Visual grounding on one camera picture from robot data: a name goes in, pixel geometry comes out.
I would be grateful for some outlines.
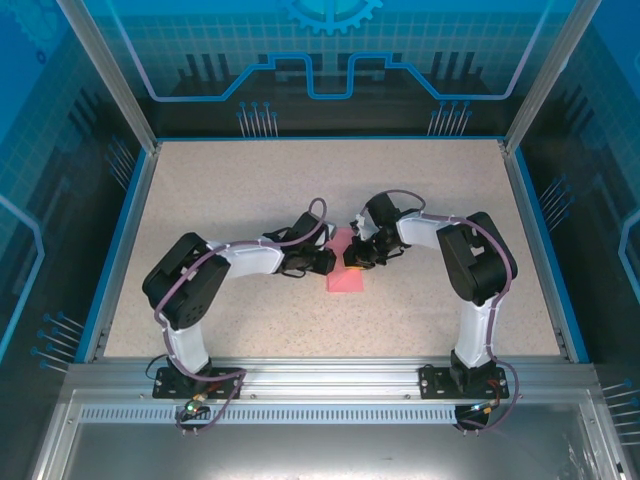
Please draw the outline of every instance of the enclosure wall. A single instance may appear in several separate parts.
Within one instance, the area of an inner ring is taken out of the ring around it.
[[[89,0],[160,137],[503,135],[573,0]]]
[[[602,2],[521,145],[605,385],[640,382],[640,9],[630,6]]]
[[[5,2],[0,45],[0,464],[24,479],[140,145],[55,3]]]

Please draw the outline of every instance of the vent slot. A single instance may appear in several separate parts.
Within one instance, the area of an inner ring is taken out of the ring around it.
[[[219,409],[192,420],[207,423]],[[83,407],[83,423],[172,424],[181,406],[177,405],[92,405]],[[231,405],[220,423],[239,424],[325,424],[325,425],[392,425],[452,424],[453,405]]]

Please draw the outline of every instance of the blue border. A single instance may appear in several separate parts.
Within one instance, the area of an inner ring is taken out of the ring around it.
[[[426,90],[428,91],[433,98],[436,100],[505,100],[511,96],[513,90],[516,87],[518,79],[520,78],[520,74],[524,70],[524,67],[527,63],[529,55],[535,46],[540,32],[542,31],[543,26],[546,23],[547,17],[549,16],[549,12],[554,4],[555,0],[548,0],[546,8],[543,10],[540,19],[536,25],[535,30],[531,34],[531,38],[527,43],[524,52],[522,53],[522,57],[516,66],[515,71],[513,72],[513,76],[509,81],[509,85],[507,86],[507,90],[503,94],[443,94],[438,92],[431,83],[420,73],[420,71],[416,68],[415,65],[408,62],[396,62],[393,60],[393,52],[388,51],[377,51],[377,52],[356,52],[353,53],[347,62],[347,86],[346,91],[344,93],[316,93],[314,86],[314,75],[313,75],[313,62],[309,54],[304,52],[283,52],[283,53],[268,53],[267,54],[267,63],[255,63],[249,65],[239,76],[236,78],[231,85],[222,93],[222,95],[198,95],[198,96],[178,96],[178,97],[164,97],[159,96],[151,84],[151,79],[147,75],[144,66],[142,65],[142,61],[138,56],[129,35],[127,34],[124,25],[122,25],[121,19],[118,16],[115,6],[111,0],[107,0],[107,4],[113,16],[113,20],[122,36],[122,39],[129,51],[129,55],[133,60],[133,63],[140,74],[140,78],[144,83],[149,96],[155,100],[156,102],[224,102],[226,101],[239,87],[242,83],[251,76],[253,72],[256,71],[269,71],[276,70],[276,61],[277,60],[302,60],[305,64],[305,72],[307,78],[307,94],[310,98],[314,100],[346,100],[351,98],[354,92],[356,71],[355,71],[355,62],[359,59],[382,59],[384,60],[384,68],[389,70],[406,70],[409,72],[415,80]]]
[[[638,222],[640,222],[640,209],[629,215],[622,224],[620,244],[618,245],[618,257],[620,257],[622,268],[624,268],[624,271],[627,274],[627,278],[629,279],[629,283],[631,284],[633,293],[635,293],[636,299],[638,300],[638,303],[640,303],[640,282],[638,282],[638,277],[636,277],[636,273],[634,272],[633,267],[631,266],[631,262],[629,261],[629,257],[627,256],[629,234],[631,233],[631,229],[633,228],[633,226]]]
[[[98,281],[98,286],[96,287],[96,293],[93,296],[93,302],[91,302],[91,309],[89,310],[87,322],[85,323],[84,331],[82,332],[82,338],[80,338],[80,344],[78,345],[78,349],[76,350],[76,356],[74,359],[75,363],[84,363],[84,358],[89,351],[93,330],[96,328],[96,323],[98,321],[98,312],[100,311],[100,305],[102,305],[102,302],[104,301],[104,296],[107,290],[107,283],[109,283],[109,277],[111,276],[111,270],[113,269],[113,263],[116,258],[116,253],[118,252],[120,243],[122,242],[124,226],[127,223],[127,219],[129,218],[131,204],[133,203],[133,197],[135,196],[136,190],[138,189],[138,183],[140,182],[142,168],[146,163],[146,159],[147,152],[144,149],[141,149],[140,155],[138,155],[138,161],[136,162],[136,167],[133,170],[133,175],[131,176],[129,190],[127,190],[127,195],[125,196],[124,203],[122,204],[122,210],[120,211],[120,216],[118,217],[116,229],[113,232],[113,238],[111,239],[111,245],[109,246],[109,251],[107,252],[107,258],[105,259],[104,267],[102,268],[102,273],[100,274],[100,280]]]
[[[159,142],[253,142],[253,141],[273,141],[273,140],[504,140],[504,135],[469,135],[466,137],[457,136],[427,136],[427,135],[390,135],[390,136],[368,136],[357,135],[354,137],[158,137]]]
[[[555,250],[553,249],[553,244],[551,243],[549,230],[547,230],[547,226],[544,223],[544,217],[542,215],[542,210],[540,209],[540,204],[538,203],[538,197],[536,196],[536,192],[533,188],[533,182],[531,181],[531,176],[529,175],[529,169],[527,168],[520,147],[516,149],[515,153],[516,161],[518,162],[518,168],[522,173],[524,187],[526,189],[527,196],[529,197],[529,203],[531,203],[533,215],[535,217],[536,223],[538,224],[538,230],[540,231],[540,237],[542,238],[542,246],[544,247],[545,254],[549,259],[551,274],[553,275],[553,279],[556,283],[556,289],[560,297],[560,304],[562,305],[565,318],[567,319],[569,335],[571,336],[571,341],[575,348],[578,362],[589,363],[589,354],[587,353],[587,348],[585,347],[582,333],[580,333],[580,327],[578,326],[578,320],[576,319],[576,314],[573,311],[573,306],[571,305],[567,286],[564,283],[564,279],[562,278],[562,272],[560,271],[558,258],[556,257]]]
[[[9,323],[7,324],[7,328],[2,335],[2,340],[0,340],[0,363],[2,363],[2,359],[4,358],[4,354],[7,352],[7,348],[9,347],[9,343],[11,342],[11,338],[15,333],[16,326],[18,325],[18,321],[20,317],[22,317],[22,312],[24,311],[24,307],[27,304],[27,300],[29,298],[29,294],[31,294],[31,289],[33,288],[33,284],[38,277],[38,273],[40,272],[40,267],[44,262],[44,241],[42,239],[42,230],[40,229],[40,225],[38,222],[31,217],[26,211],[20,210],[11,200],[9,200],[4,195],[0,195],[0,208],[6,208],[9,212],[14,215],[20,223],[25,225],[31,233],[33,233],[33,240],[36,244],[36,251],[38,255],[31,266],[31,271],[29,272],[29,276],[27,277],[26,282],[24,283],[24,287],[22,287],[22,292],[20,292],[20,297],[18,297],[18,302],[13,309],[13,313],[11,314],[11,318],[9,319]]]

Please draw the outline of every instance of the gear logo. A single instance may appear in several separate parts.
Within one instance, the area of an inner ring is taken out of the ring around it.
[[[382,0],[283,0],[289,19],[297,20],[300,28],[311,27],[316,35],[336,30],[347,33],[360,28],[363,19],[373,18],[374,8],[382,7]]]
[[[36,47],[46,48],[58,31],[54,0],[0,0],[0,13],[12,13]]]

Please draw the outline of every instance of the glass panel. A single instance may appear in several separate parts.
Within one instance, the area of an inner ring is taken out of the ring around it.
[[[200,438],[81,425],[65,478],[599,478],[574,406],[518,406],[503,425],[480,439],[452,425],[219,425]]]
[[[601,4],[521,146],[605,386],[640,382],[640,9],[629,6]]]
[[[23,479],[73,360],[140,145],[55,2],[3,5],[0,464],[2,478]]]
[[[156,133],[191,137],[502,135],[573,4],[88,2]]]

